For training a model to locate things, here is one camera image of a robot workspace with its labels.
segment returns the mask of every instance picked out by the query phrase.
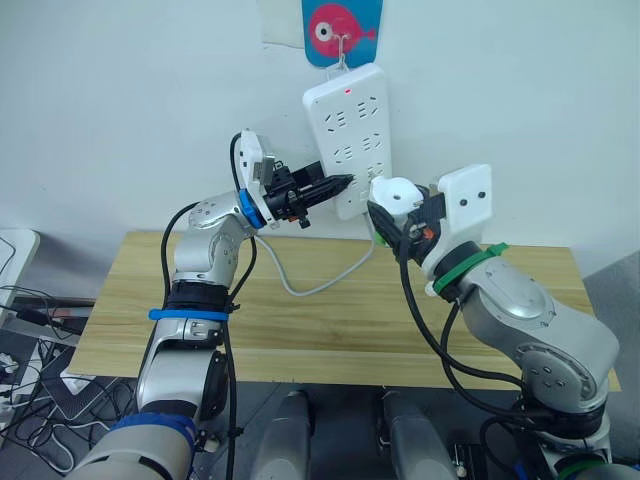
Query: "white power strip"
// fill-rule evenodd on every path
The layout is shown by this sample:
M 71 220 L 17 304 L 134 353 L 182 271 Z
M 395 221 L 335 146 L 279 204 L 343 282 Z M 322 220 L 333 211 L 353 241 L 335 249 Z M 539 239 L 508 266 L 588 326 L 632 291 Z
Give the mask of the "white power strip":
M 369 186 L 391 177 L 389 101 L 384 72 L 368 63 L 307 90 L 302 97 L 326 175 L 352 174 L 335 197 L 338 217 L 367 211 Z

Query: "metal hook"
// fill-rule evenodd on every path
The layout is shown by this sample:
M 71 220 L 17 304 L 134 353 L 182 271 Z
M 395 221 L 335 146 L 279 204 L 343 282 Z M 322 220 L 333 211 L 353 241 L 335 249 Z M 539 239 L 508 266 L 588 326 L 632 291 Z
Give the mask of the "metal hook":
M 338 69 L 344 70 L 347 67 L 345 63 L 344 41 L 350 38 L 350 35 L 345 33 L 344 35 L 334 35 L 334 37 L 338 38 Z
M 349 71 L 349 67 L 345 61 L 344 41 L 345 39 L 351 38 L 351 35 L 346 33 L 344 35 L 334 35 L 333 38 L 338 39 L 338 63 L 327 67 L 327 80 Z

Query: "blue ring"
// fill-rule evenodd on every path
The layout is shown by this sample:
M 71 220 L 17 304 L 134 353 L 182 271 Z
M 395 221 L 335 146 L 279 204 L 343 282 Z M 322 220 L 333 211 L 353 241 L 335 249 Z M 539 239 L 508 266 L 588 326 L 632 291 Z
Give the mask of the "blue ring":
M 109 431 L 119 430 L 126 427 L 134 427 L 136 425 L 160 425 L 169 427 L 180 433 L 189 443 L 191 451 L 195 450 L 195 433 L 196 426 L 189 417 L 184 415 L 174 415 L 168 413 L 137 413 L 128 415 L 116 423 Z
M 162 318 L 197 318 L 199 320 L 227 322 L 229 321 L 229 314 L 224 312 L 204 312 L 201 310 L 161 310 L 159 308 L 149 310 L 150 320 L 160 320 Z
M 262 228 L 264 227 L 264 223 L 260 221 L 258 218 L 258 212 L 253 208 L 253 202 L 251 201 L 251 197 L 249 197 L 249 193 L 246 189 L 242 189 L 239 192 L 240 195 L 240 205 L 242 206 L 242 213 L 247 217 L 249 223 L 253 228 Z

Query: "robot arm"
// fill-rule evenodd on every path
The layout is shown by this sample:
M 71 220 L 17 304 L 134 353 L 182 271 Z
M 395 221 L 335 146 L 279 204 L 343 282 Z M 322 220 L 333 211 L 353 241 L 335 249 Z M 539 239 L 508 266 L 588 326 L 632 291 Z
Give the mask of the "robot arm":
M 126 417 L 69 475 L 77 479 L 184 480 L 197 425 L 220 414 L 227 398 L 227 358 L 218 350 L 222 325 L 237 307 L 229 288 L 240 244 L 280 220 L 309 226 L 307 209 L 344 190 L 351 175 L 325 177 L 317 162 L 290 172 L 243 131 L 241 173 L 246 190 L 198 203 L 175 249 L 176 272 L 156 324 L 137 389 L 139 414 Z
M 409 231 L 409 257 L 429 281 L 427 293 L 458 302 L 471 333 L 521 368 L 525 403 L 554 419 L 536 433 L 551 474 L 568 452 L 610 462 L 604 404 L 618 341 L 509 264 L 500 256 L 506 245 L 477 245 L 492 214 L 490 167 L 452 172 L 431 190 L 402 178 L 374 179 L 369 212 L 396 258 Z

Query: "blue poster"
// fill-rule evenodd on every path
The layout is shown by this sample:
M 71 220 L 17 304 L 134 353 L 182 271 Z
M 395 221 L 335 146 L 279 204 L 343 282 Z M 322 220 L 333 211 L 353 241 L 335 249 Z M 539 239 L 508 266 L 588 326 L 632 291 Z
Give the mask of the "blue poster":
M 349 68 L 373 62 L 382 0 L 302 0 L 304 49 L 316 67 L 339 61 L 340 39 Z

